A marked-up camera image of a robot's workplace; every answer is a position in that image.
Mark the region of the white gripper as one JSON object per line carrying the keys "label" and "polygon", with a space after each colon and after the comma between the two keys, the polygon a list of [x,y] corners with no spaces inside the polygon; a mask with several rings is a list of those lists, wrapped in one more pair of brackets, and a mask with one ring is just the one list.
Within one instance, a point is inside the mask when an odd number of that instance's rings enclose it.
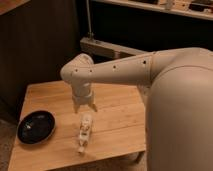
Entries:
{"label": "white gripper", "polygon": [[74,112],[77,114],[80,105],[89,105],[91,109],[98,112],[94,102],[94,93],[90,83],[79,83],[72,86],[72,98],[74,101]]}

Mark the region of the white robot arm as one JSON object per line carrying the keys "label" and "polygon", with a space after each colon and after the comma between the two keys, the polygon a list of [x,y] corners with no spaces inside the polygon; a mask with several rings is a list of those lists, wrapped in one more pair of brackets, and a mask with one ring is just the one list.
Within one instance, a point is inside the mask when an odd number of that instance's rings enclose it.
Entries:
{"label": "white robot arm", "polygon": [[147,171],[213,171],[212,51],[161,50],[99,64],[82,53],[60,75],[76,107],[93,102],[93,83],[146,87]]}

